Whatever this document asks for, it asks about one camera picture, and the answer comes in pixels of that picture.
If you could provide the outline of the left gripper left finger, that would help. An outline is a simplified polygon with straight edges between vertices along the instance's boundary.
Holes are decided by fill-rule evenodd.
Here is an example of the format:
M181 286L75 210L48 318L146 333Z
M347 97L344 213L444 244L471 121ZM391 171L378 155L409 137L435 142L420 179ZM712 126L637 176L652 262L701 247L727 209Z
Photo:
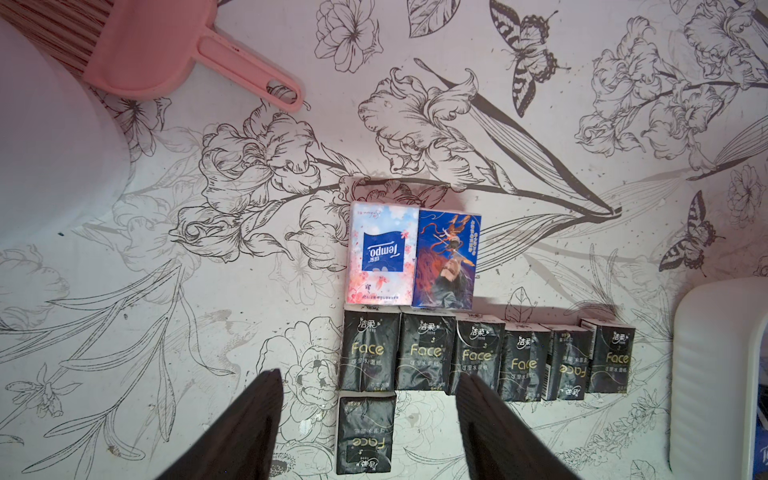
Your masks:
M283 407L278 369L261 372L162 479L267 479Z

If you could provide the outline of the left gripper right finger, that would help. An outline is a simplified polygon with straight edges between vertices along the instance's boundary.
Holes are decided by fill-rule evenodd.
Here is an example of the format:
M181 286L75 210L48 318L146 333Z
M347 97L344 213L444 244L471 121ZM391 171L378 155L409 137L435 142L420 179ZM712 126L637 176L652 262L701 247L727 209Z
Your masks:
M577 477L480 377L463 373L455 399L472 479Z

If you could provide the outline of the blue red illustrated tissue pack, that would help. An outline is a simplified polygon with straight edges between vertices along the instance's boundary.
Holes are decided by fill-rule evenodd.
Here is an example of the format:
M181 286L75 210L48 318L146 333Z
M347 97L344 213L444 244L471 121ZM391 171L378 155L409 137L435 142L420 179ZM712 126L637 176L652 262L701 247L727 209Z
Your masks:
M419 211L413 307L472 309L480 232L479 215Z

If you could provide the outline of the pink white tissue pack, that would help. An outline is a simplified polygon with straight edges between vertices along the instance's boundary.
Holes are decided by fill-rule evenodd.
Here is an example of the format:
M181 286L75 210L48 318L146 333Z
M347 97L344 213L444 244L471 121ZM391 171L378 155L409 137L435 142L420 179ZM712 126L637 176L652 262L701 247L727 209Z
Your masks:
M346 302L409 306L414 295L419 209L354 202Z

